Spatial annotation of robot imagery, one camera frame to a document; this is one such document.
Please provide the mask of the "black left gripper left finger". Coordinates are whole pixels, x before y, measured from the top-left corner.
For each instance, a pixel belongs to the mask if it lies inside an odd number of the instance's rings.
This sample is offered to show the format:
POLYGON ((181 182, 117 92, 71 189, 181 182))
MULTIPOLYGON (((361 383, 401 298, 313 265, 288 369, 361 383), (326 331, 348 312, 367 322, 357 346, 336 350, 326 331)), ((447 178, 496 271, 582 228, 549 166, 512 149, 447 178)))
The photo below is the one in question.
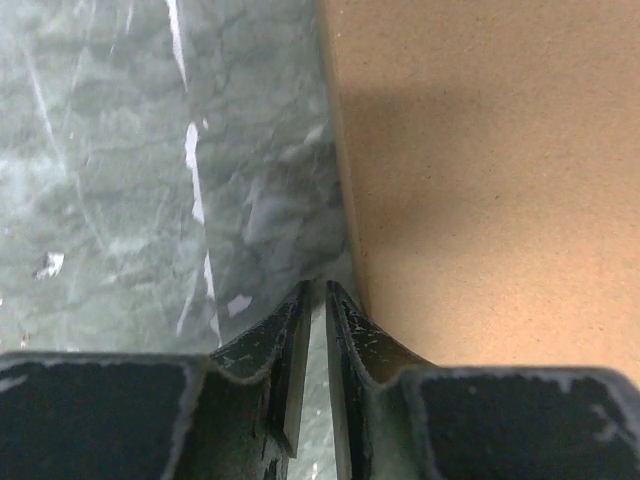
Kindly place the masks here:
POLYGON ((296 456, 311 286, 213 353, 1 358, 5 479, 283 479, 296 456))

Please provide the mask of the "brown cardboard box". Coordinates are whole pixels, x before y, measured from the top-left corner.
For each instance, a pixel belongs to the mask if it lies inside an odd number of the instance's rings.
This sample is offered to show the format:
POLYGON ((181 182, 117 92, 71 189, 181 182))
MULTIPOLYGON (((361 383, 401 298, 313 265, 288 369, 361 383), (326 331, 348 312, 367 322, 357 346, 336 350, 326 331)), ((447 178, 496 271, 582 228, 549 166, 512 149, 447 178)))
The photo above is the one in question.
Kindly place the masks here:
POLYGON ((441 365, 639 374, 639 5, 322 1, 366 311, 441 365))

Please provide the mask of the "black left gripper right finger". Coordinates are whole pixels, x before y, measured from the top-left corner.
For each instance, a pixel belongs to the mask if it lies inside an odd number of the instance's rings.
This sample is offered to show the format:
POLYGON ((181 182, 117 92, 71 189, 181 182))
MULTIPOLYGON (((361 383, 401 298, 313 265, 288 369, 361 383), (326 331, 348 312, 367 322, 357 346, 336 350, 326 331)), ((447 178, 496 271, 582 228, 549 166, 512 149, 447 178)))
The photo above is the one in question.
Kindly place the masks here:
POLYGON ((341 479, 635 479, 639 393, 606 368, 439 367, 326 295, 341 479))

